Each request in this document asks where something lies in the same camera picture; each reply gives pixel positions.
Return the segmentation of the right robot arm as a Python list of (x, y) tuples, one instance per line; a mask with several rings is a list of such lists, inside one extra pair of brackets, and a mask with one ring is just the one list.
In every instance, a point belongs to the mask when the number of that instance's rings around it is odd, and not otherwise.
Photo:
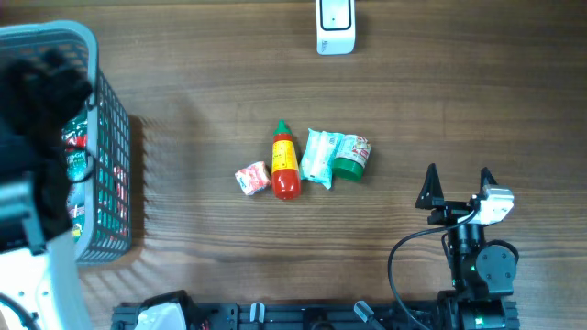
[(437, 166), (432, 163), (415, 208), (429, 210), (427, 221), (446, 231), (443, 249), (453, 281), (437, 295), (434, 329), (518, 329), (514, 293), (519, 253), (510, 243), (488, 241), (484, 229), (502, 222), (514, 206), (512, 191), (481, 170), (480, 190), (468, 202), (444, 198)]

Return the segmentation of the green 3M gloves package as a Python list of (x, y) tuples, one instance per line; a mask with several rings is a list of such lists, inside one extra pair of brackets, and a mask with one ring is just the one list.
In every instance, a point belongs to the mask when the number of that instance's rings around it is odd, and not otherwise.
[(68, 199), (67, 210), (72, 220), (72, 237), (77, 242), (83, 233), (85, 221), (85, 176), (88, 165), (86, 146), (88, 119), (87, 112), (83, 110), (78, 116), (68, 122), (62, 130), (61, 138), (69, 147), (65, 151), (68, 177), (74, 182)]

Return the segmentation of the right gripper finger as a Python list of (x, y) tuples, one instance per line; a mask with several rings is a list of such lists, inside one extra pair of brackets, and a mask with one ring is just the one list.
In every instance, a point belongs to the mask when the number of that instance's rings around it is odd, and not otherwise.
[(484, 191), (497, 186), (498, 183), (487, 167), (481, 169), (480, 190)]
[(431, 163), (426, 170), (424, 184), (415, 201), (416, 209), (433, 210), (445, 205), (437, 166)]

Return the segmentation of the red white snack packet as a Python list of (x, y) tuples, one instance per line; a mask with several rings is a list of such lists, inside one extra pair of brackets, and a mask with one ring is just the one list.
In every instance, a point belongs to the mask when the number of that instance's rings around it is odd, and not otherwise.
[(264, 161), (257, 161), (238, 170), (235, 178), (245, 195), (253, 195), (271, 185), (271, 176)]

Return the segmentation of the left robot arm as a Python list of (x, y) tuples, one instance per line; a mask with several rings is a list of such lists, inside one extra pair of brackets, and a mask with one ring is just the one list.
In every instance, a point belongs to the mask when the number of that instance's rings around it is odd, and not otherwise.
[(61, 139), (93, 88), (57, 50), (1, 69), (1, 312), (13, 329), (89, 329)]

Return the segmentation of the green lid jar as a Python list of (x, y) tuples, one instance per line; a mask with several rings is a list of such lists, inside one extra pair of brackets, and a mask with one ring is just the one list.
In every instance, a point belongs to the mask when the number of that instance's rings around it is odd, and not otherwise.
[(333, 175), (340, 179), (360, 182), (371, 154), (371, 144), (365, 137), (345, 135), (333, 162)]

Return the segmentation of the mint green white pouch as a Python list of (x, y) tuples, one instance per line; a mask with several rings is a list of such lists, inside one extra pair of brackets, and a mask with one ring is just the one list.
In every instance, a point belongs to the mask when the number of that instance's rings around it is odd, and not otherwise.
[(332, 187), (333, 162), (344, 135), (308, 129), (308, 139), (302, 160), (300, 175), (302, 180), (322, 184), (326, 189)]

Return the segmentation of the red sauce bottle green cap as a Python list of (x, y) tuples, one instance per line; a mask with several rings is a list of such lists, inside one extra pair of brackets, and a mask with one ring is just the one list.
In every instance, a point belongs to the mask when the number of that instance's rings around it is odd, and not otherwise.
[(271, 187), (281, 200), (297, 198), (302, 191), (293, 133), (284, 120), (273, 132), (271, 152)]

